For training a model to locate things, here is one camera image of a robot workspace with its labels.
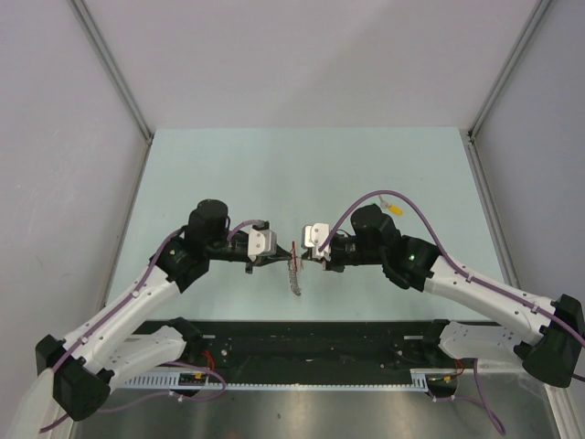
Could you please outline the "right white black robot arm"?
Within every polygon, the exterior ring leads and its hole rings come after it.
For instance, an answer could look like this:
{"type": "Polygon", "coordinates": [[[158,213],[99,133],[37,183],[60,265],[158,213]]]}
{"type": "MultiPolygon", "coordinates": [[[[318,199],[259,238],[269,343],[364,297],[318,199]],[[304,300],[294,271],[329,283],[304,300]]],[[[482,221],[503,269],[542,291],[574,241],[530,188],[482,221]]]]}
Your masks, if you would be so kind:
{"type": "Polygon", "coordinates": [[[451,359],[487,359],[521,366],[533,378],[567,388],[584,341],[579,300],[531,294],[473,272],[436,244],[400,233],[376,205],[352,213],[352,234],[326,223],[303,228],[303,258],[341,273],[347,266],[378,265],[397,287],[434,294],[491,320],[471,325],[432,323],[421,344],[423,359],[442,367],[451,359]]]}

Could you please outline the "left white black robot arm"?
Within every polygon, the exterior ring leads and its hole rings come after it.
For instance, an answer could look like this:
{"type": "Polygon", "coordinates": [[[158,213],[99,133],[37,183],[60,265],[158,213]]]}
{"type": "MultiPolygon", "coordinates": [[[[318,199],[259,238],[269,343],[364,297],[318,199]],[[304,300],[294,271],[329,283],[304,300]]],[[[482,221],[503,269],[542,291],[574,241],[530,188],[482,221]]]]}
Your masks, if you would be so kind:
{"type": "Polygon", "coordinates": [[[51,398],[74,421],[107,401],[119,384],[167,362],[189,366],[202,354],[197,330],[183,318],[171,320],[146,342],[128,337],[154,311],[180,296],[213,261],[240,262],[246,273],[290,262],[266,220],[229,226],[227,205],[204,199],[188,222],[160,244],[142,274],[111,304],[65,337],[43,337],[35,347],[37,371],[53,373],[51,398]]]}

